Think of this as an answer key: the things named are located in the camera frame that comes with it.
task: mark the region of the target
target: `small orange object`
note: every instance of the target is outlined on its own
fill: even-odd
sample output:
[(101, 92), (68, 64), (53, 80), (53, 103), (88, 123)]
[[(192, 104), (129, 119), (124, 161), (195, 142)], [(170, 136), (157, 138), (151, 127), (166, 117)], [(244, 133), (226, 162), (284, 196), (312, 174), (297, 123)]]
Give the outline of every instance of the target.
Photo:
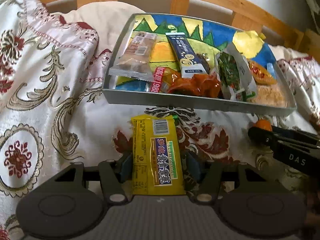
[(271, 123), (268, 120), (260, 119), (258, 120), (254, 126), (259, 127), (264, 130), (272, 131)]

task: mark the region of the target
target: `barcode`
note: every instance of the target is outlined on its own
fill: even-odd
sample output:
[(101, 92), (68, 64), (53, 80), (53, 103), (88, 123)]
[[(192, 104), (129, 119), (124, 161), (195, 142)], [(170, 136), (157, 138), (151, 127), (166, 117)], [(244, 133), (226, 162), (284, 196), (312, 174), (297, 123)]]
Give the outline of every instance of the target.
[(135, 55), (144, 55), (147, 50), (147, 46), (139, 46), (135, 52)]
[(168, 134), (168, 122), (167, 120), (153, 120), (153, 134)]

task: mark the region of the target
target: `bed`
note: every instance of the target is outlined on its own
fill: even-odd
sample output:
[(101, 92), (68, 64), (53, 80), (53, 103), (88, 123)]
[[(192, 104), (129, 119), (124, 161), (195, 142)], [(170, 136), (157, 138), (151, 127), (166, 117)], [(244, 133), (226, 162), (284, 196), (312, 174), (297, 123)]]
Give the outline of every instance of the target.
[[(0, 0), (0, 238), (22, 237), (15, 216), (20, 198), (73, 162), (97, 165), (132, 149), (132, 116), (178, 116), (180, 150), (200, 158), (246, 162), (305, 197), (309, 177), (254, 146), (247, 130), (258, 119), (282, 128), (316, 133), (320, 119), (320, 66), (308, 41), (246, 0), (204, 0), (233, 10), (231, 26), (261, 33), (262, 26), (285, 40), (270, 47), (298, 104), (288, 117), (257, 116), (179, 107), (108, 104), (102, 82), (116, 39), (135, 6), (117, 0), (77, 0), (78, 10), (49, 14), (56, 0)], [(186, 15), (189, 0), (171, 0), (170, 13)], [(184, 174), (186, 190), (197, 184)], [(97, 185), (89, 185), (97, 191)]]

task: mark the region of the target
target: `red plastic wrapper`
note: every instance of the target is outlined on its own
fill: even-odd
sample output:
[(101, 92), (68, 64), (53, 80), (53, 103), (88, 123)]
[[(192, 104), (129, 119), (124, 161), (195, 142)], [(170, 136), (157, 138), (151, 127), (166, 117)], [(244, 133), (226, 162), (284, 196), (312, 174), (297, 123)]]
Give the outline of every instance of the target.
[(194, 74), (190, 78), (177, 78), (167, 93), (217, 98), (221, 86), (217, 75)]

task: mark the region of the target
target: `blue snack stick packet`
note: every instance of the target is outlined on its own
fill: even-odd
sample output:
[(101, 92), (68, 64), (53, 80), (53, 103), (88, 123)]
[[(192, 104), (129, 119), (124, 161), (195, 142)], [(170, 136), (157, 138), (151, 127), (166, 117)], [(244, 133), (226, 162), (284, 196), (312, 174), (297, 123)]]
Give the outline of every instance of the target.
[(271, 74), (271, 76), (274, 78), (274, 79), (277, 79), (276, 78), (276, 73), (275, 73), (275, 70), (273, 68), (273, 64), (272, 63), (268, 63), (267, 64), (267, 70), (268, 72)]
[(207, 73), (193, 51), (185, 33), (166, 33), (165, 35), (179, 62), (181, 77), (192, 78), (194, 74)]

